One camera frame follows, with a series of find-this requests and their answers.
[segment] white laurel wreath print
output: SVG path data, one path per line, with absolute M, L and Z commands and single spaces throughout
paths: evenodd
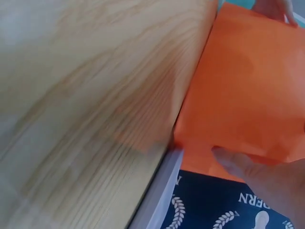
M 239 216 L 239 214 L 235 211 L 233 213 L 232 211 L 224 213 L 222 216 L 218 218 L 218 220 L 215 221 L 215 224 L 213 226 L 213 229 L 222 229 L 223 226 L 234 219 L 235 216 Z
M 285 221 L 283 222 L 283 224 L 285 225 L 285 229 L 294 229 L 293 224 L 290 221 Z
M 175 209 L 175 215 L 173 216 L 172 223 L 165 229 L 177 229 L 184 219 L 185 207 L 180 197 L 172 198 L 172 205 Z

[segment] hand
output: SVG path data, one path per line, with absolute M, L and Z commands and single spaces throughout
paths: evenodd
M 278 21 L 285 21 L 286 15 L 289 23 L 297 26 L 291 0 L 256 0 L 252 10 Z
M 212 151 L 227 172 L 242 178 L 268 206 L 289 217 L 296 229 L 305 229 L 305 159 L 265 166 L 221 147 Z

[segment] white figure print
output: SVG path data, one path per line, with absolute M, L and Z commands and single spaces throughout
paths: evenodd
M 266 229 L 268 222 L 268 213 L 266 211 L 260 211 L 255 217 L 255 227 L 253 229 Z

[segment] orange paper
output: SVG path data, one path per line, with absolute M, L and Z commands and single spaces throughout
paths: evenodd
M 182 169 L 226 179 L 212 146 L 262 163 L 305 157 L 305 30 L 225 3 L 175 129 Z

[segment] wood grain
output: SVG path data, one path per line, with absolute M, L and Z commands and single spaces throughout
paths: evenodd
M 0 227 L 123 229 L 214 0 L 0 1 Z

